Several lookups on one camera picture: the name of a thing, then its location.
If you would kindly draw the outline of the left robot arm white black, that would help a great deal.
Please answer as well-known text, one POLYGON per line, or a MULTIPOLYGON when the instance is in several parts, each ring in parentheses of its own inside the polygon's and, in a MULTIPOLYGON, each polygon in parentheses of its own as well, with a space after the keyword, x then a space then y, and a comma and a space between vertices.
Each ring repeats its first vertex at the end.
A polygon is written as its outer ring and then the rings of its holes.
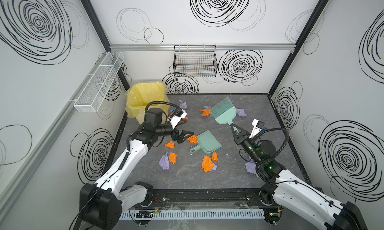
POLYGON ((177 130, 184 124, 187 112, 175 104, 152 101, 145 108, 144 121, 127 139, 126 149, 115 163, 93 184, 85 184, 80 191, 79 213, 82 220, 102 230, 115 227, 123 212, 137 204, 152 204, 153 186, 137 182, 124 188, 129 175, 139 161, 154 148, 158 138, 170 136, 179 144, 194 132, 177 130))

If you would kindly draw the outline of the mint green dustpan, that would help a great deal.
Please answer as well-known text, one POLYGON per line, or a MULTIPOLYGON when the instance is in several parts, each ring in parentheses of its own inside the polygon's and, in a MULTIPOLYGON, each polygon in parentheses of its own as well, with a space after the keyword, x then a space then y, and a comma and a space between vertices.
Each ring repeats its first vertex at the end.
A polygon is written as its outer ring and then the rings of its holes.
POLYGON ((222 147, 209 130, 197 136, 197 143, 197 146, 190 149, 190 154, 198 151, 202 151, 205 154, 211 154, 222 147))

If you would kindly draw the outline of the mint green hand brush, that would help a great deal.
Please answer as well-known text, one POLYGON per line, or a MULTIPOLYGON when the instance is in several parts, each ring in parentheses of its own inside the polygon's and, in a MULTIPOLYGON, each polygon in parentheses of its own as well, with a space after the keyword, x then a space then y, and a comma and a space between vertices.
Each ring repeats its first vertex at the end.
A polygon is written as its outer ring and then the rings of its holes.
POLYGON ((236 108, 229 96, 214 105, 210 111, 215 121, 220 125, 228 124, 230 126, 237 115, 236 108))

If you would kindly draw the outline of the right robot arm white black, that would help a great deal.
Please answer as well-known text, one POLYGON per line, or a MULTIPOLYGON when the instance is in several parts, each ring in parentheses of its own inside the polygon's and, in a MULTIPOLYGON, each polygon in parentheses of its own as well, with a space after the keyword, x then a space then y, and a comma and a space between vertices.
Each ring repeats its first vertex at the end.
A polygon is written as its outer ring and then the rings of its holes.
POLYGON ((285 139, 279 148, 272 141, 262 140, 269 129, 255 136, 231 123, 234 141, 255 163, 259 178, 265 182, 260 190, 264 205, 278 204, 291 210, 319 230, 366 230, 367 224, 360 209, 351 202, 333 199, 300 180, 276 158, 289 140, 289 131, 280 129, 285 139))

